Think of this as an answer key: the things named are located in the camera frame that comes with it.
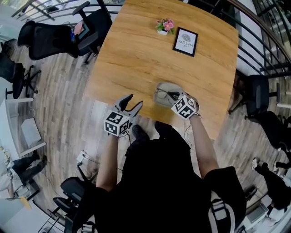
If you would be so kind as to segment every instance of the framed print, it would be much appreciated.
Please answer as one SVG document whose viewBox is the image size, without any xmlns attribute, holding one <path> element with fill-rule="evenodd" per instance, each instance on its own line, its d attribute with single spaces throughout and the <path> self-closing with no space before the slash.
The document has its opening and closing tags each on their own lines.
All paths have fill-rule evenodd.
<svg viewBox="0 0 291 233">
<path fill-rule="evenodd" d="M 194 57 L 198 34 L 178 27 L 173 50 Z"/>
</svg>

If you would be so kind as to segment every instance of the potted plant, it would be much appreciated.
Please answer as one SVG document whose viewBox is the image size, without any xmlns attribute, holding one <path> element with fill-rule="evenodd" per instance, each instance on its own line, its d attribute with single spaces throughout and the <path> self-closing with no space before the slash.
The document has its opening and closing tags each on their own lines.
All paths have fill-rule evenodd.
<svg viewBox="0 0 291 233">
<path fill-rule="evenodd" d="M 171 20 L 170 18 L 167 18 L 166 20 L 158 20 L 157 21 L 157 27 L 156 29 L 158 30 L 158 33 L 161 35 L 167 35 L 168 32 L 170 31 L 172 34 L 175 32 L 174 28 L 174 21 Z"/>
</svg>

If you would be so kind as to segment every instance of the person in black clothes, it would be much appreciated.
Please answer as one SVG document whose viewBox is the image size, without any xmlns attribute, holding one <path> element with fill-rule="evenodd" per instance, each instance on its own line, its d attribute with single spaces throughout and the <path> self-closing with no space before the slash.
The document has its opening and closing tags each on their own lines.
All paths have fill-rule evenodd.
<svg viewBox="0 0 291 233">
<path fill-rule="evenodd" d="M 269 170 L 266 162 L 260 166 L 258 164 L 258 159 L 254 158 L 252 169 L 265 178 L 268 195 L 273 201 L 274 208 L 281 210 L 290 205 L 291 188 L 287 187 L 279 176 Z"/>
<path fill-rule="evenodd" d="M 86 200 L 95 199 L 90 208 L 95 209 L 99 233 L 211 232 L 211 190 L 231 206 L 235 225 L 242 222 L 246 198 L 234 167 L 218 167 L 200 117 L 193 115 L 190 122 L 201 178 L 194 173 L 190 147 L 181 135 L 156 122 L 160 138 L 155 140 L 139 125 L 133 126 L 135 141 L 127 149 L 122 178 L 116 184 L 118 137 L 108 136 L 97 188 L 86 193 Z"/>
</svg>

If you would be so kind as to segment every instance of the black picture frame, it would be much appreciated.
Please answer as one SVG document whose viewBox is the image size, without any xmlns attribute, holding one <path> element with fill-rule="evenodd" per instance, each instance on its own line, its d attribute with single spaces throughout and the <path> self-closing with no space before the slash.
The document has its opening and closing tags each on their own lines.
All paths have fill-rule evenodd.
<svg viewBox="0 0 291 233">
<path fill-rule="evenodd" d="M 176 44 L 177 44 L 177 41 L 178 41 L 178 36 L 179 36 L 179 32 L 180 30 L 184 30 L 186 32 L 189 32 L 189 33 L 192 33 L 192 34 L 195 34 L 196 35 L 196 40 L 195 40 L 195 43 L 194 43 L 194 48 L 193 48 L 193 53 L 187 53 L 183 50 L 180 50 L 180 49 L 176 49 Z M 176 51 L 176 52 L 179 52 L 179 53 L 183 53 L 185 55 L 188 55 L 188 56 L 191 56 L 191 57 L 194 57 L 195 55 L 195 51 L 196 51 L 196 45 L 197 45 L 197 41 L 198 41 L 198 34 L 193 32 L 193 31 L 189 31 L 187 29 L 184 29 L 184 28 L 181 28 L 181 27 L 178 27 L 177 29 L 177 33 L 176 33 L 176 38 L 175 38 L 175 42 L 174 42 L 174 46 L 173 46 L 173 50 Z"/>
</svg>

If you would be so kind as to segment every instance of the white flower pot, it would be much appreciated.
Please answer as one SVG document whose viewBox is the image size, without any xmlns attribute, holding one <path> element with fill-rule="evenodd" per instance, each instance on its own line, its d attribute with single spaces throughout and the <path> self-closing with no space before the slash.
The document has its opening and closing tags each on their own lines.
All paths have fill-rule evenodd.
<svg viewBox="0 0 291 233">
<path fill-rule="evenodd" d="M 158 31 L 158 33 L 161 34 L 161 35 L 167 35 L 168 34 L 168 31 L 161 30 L 161 31 Z"/>
</svg>

